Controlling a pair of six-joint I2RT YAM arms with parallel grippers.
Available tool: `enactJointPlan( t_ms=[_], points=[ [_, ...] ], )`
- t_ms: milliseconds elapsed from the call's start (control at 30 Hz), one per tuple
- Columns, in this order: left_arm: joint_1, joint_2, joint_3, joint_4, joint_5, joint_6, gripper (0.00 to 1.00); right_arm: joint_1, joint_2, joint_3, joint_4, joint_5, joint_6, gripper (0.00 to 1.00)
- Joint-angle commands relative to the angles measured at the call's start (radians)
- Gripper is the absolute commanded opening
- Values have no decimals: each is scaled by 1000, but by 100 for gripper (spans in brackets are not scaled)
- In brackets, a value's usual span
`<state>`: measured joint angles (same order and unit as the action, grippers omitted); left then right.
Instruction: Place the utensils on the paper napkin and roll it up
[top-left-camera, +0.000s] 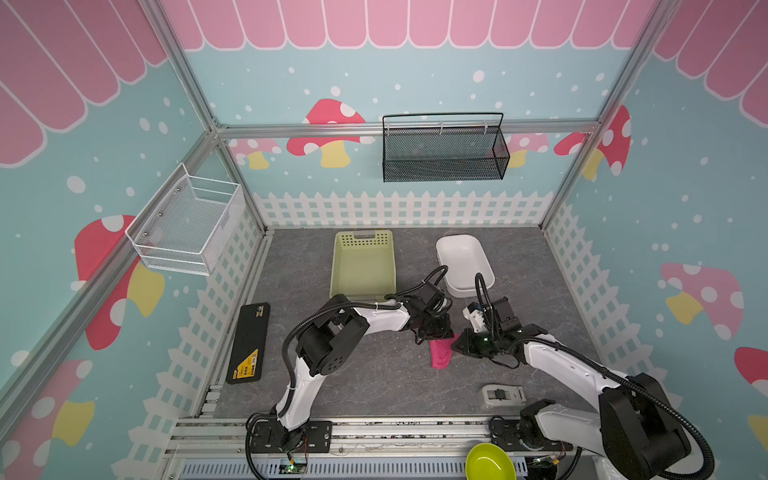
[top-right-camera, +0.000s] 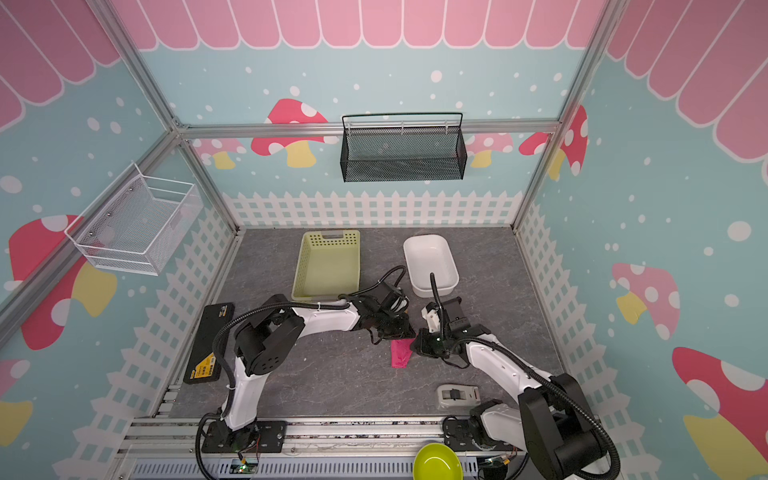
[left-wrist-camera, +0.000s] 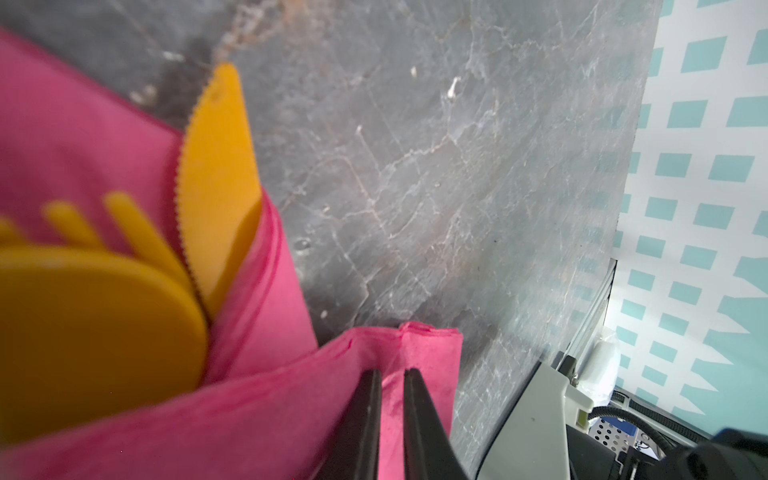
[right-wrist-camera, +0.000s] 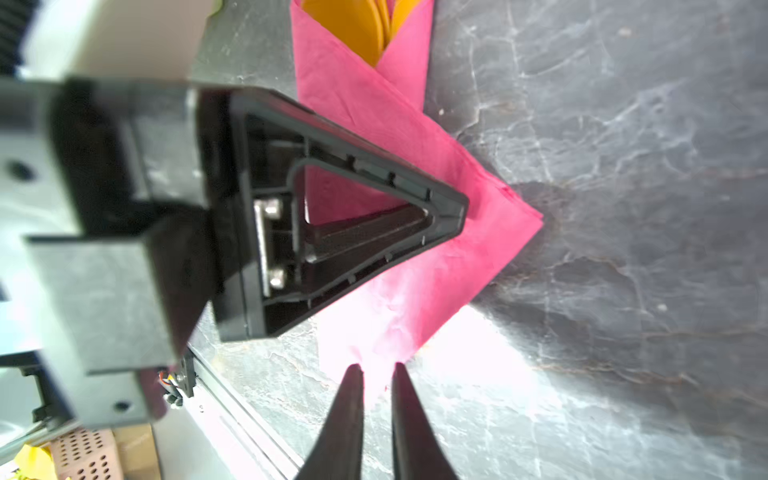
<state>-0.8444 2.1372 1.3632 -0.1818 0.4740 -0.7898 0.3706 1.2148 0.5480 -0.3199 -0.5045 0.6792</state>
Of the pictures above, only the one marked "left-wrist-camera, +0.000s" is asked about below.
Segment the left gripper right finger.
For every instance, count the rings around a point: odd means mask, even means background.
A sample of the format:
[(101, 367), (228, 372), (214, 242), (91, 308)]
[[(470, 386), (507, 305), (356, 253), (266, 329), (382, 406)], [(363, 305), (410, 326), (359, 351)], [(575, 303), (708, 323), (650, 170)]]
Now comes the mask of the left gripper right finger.
[(408, 480), (467, 480), (421, 372), (404, 374), (404, 468)]

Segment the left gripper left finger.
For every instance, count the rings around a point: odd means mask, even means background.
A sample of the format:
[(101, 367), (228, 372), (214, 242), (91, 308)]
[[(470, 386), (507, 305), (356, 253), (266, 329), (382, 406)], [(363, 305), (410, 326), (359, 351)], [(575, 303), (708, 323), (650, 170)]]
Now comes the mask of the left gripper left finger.
[(378, 474), (382, 374), (365, 371), (316, 479), (373, 480)]

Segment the pink paper napkin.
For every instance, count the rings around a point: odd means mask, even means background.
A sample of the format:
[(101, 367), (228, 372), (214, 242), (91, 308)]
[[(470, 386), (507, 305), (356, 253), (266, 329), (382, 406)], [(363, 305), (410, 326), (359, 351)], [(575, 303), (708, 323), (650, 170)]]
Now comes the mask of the pink paper napkin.
[(460, 479), (462, 335), (314, 333), (237, 69), (185, 132), (1, 34), (12, 479)]

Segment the orange chopstick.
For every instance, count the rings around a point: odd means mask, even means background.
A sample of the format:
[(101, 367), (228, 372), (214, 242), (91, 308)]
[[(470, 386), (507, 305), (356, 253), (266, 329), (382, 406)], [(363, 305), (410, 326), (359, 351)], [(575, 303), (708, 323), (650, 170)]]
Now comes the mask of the orange chopstick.
[[(111, 191), (102, 196), (101, 203), (123, 241), (130, 247), (130, 257), (167, 275), (188, 293), (195, 293), (194, 282), (182, 260), (131, 195), (125, 191)], [(121, 254), (108, 247), (98, 229), (70, 201), (49, 201), (41, 207), (41, 215), (62, 241), (56, 246), (58, 249)]]
[(189, 117), (174, 201), (183, 255), (213, 319), (250, 249), (262, 210), (247, 108), (232, 63), (213, 69)]

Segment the orange spoon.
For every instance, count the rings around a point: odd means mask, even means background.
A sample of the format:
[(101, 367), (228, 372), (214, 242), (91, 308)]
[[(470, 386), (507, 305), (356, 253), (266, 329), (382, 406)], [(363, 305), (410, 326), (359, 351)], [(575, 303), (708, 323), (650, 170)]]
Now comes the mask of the orange spoon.
[(208, 329), (193, 296), (136, 260), (1, 252), (1, 437), (15, 444), (194, 390)]

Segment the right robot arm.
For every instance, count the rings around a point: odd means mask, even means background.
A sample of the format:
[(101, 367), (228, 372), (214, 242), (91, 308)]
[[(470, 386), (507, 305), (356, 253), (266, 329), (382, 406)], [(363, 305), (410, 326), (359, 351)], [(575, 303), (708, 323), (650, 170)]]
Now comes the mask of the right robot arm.
[(600, 406), (588, 415), (626, 420), (648, 434), (664, 457), (655, 460), (631, 447), (615, 457), (590, 440), (588, 435), (568, 426), (567, 479), (765, 479), (767, 437), (726, 428), (694, 446), (675, 446), (637, 415)]

